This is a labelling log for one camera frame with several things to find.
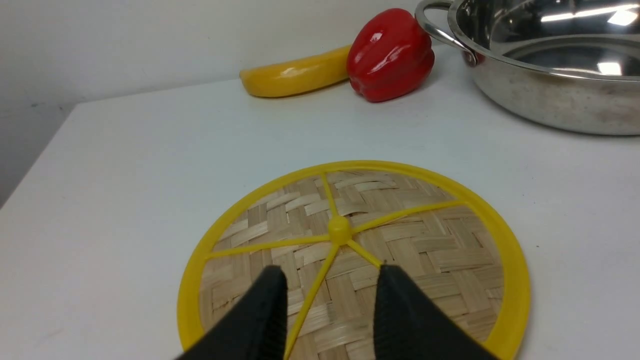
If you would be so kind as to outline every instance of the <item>pot handle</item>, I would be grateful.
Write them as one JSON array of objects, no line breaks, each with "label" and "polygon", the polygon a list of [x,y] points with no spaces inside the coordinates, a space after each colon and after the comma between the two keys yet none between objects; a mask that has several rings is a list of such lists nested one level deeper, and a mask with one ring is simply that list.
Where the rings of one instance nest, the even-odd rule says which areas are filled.
[{"label": "pot handle", "polygon": [[465,53],[465,59],[469,65],[476,66],[478,64],[476,53],[465,44],[462,44],[457,38],[447,34],[438,26],[435,26],[424,14],[424,11],[427,9],[449,10],[452,4],[453,1],[451,0],[422,0],[415,9],[415,20],[420,27],[434,39],[462,50]]}]

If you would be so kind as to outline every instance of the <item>pot rim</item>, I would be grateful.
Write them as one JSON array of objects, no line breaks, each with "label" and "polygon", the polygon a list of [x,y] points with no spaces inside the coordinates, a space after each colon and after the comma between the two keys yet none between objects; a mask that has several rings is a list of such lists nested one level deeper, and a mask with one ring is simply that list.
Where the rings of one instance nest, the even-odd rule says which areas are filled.
[{"label": "pot rim", "polygon": [[624,82],[624,83],[640,83],[640,76],[608,76],[608,75],[598,75],[598,74],[585,74],[581,72],[571,72],[565,70],[556,70],[550,67],[544,67],[539,65],[532,65],[530,63],[526,63],[524,61],[514,60],[512,58],[508,58],[507,56],[498,55],[489,49],[479,45],[477,42],[471,40],[466,34],[462,31],[462,29],[458,26],[458,21],[456,17],[460,10],[460,7],[469,0],[455,0],[449,11],[447,12],[447,22],[449,23],[449,28],[453,32],[453,35],[465,46],[469,49],[473,50],[476,54],[481,54],[487,58],[491,58],[508,65],[512,65],[515,67],[519,67],[521,69],[529,70],[532,72],[536,72],[538,74],[544,74],[548,76],[555,76],[559,78],[570,78],[570,79],[583,79],[583,80],[597,80],[597,81],[613,81],[613,82]]}]

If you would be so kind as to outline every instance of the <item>white table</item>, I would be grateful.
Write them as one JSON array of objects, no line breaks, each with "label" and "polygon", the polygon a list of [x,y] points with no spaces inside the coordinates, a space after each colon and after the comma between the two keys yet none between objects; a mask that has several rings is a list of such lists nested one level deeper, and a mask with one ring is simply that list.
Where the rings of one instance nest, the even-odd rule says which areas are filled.
[{"label": "white table", "polygon": [[255,99],[238,80],[79,105],[0,210],[2,358],[171,359],[185,264],[236,200],[299,168],[409,163],[484,197],[532,282],[521,359],[637,357],[640,139],[502,111],[438,46],[427,86]]}]

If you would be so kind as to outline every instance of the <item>woven bamboo mat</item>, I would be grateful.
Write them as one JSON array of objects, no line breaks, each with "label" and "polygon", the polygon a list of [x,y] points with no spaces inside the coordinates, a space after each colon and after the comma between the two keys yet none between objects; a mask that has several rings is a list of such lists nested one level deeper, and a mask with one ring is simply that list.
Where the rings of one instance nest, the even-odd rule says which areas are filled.
[{"label": "woven bamboo mat", "polygon": [[[412,177],[383,172],[332,172],[329,188],[353,227],[390,213],[455,200]],[[214,251],[327,233],[330,204],[320,177],[268,195],[245,211]],[[502,304],[500,256],[489,232],[466,206],[414,213],[362,231],[353,239],[381,261],[400,265],[434,302],[478,341]],[[200,287],[200,319],[211,328],[260,271],[280,265],[289,288],[289,329],[331,243],[295,245],[209,260]],[[341,247],[303,323],[291,359],[374,359],[372,314],[378,269]]]}]

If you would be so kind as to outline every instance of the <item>yellow center knob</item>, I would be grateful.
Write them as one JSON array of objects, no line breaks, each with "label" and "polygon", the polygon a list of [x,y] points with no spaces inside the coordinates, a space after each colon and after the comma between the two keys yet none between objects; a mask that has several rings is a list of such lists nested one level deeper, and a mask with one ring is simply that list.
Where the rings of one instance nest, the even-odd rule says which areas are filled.
[{"label": "yellow center knob", "polygon": [[351,240],[351,224],[346,217],[333,217],[328,224],[329,239],[336,245],[346,245]]}]

